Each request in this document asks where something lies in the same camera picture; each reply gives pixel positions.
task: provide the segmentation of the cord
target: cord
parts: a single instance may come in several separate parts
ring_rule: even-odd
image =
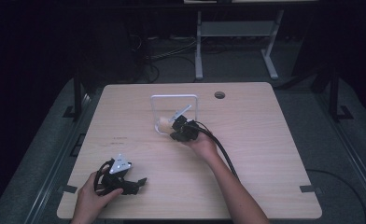
[[[233,168],[232,161],[230,160],[229,155],[227,154],[223,145],[219,142],[219,140],[211,132],[209,132],[203,128],[195,127],[195,126],[191,126],[191,125],[187,125],[187,124],[183,125],[182,127],[189,127],[189,128],[195,129],[201,133],[206,134],[208,137],[210,137],[216,143],[216,145],[218,145],[218,148],[220,149],[221,153],[223,153],[223,156],[226,159],[226,162],[229,164],[232,174],[235,175],[235,177],[239,180],[238,174],[236,173],[235,169]]]
[[[363,200],[360,198],[358,192],[354,189],[354,187],[352,187],[352,185],[350,185],[346,180],[342,179],[340,176],[335,175],[333,173],[327,172],[327,171],[322,171],[322,170],[315,170],[315,169],[305,169],[307,172],[314,172],[314,173],[321,173],[321,174],[325,174],[325,175],[331,175],[334,178],[340,180],[341,182],[343,182],[344,184],[346,184],[351,190],[352,192],[354,192],[355,196],[358,198],[361,208],[363,210],[363,214],[364,214],[364,223],[366,224],[366,206],[364,205]]]

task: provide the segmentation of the person's right hand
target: person's right hand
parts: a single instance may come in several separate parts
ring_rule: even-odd
[[[194,150],[195,154],[207,163],[219,157],[215,142],[204,133],[199,132],[196,140],[182,142],[182,144]]]

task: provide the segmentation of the wooden table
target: wooden table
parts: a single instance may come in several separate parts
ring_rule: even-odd
[[[215,97],[225,93],[224,99]],[[148,182],[137,195],[120,196],[101,218],[230,218],[210,169],[187,147],[154,129],[150,96],[196,94],[198,120],[227,150],[241,182],[268,218],[318,218],[322,211],[268,83],[111,85],[104,89],[68,185],[80,188],[89,174],[121,153],[133,163],[125,176]],[[188,102],[167,100],[172,115]],[[77,193],[65,192],[58,217],[71,218]]]

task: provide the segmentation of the hand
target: hand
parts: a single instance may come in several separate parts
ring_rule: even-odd
[[[75,214],[71,224],[93,223],[102,209],[122,194],[122,189],[115,189],[105,196],[99,196],[93,188],[95,176],[96,172],[92,173],[84,186],[78,191]]]
[[[215,142],[204,133],[199,132],[196,140],[182,144],[194,150],[195,154],[207,163],[219,157]]]

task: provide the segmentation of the grommet hole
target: grommet hole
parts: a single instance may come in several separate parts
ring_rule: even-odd
[[[215,92],[215,97],[218,99],[223,99],[224,97],[226,97],[226,94],[222,91],[217,91]]]

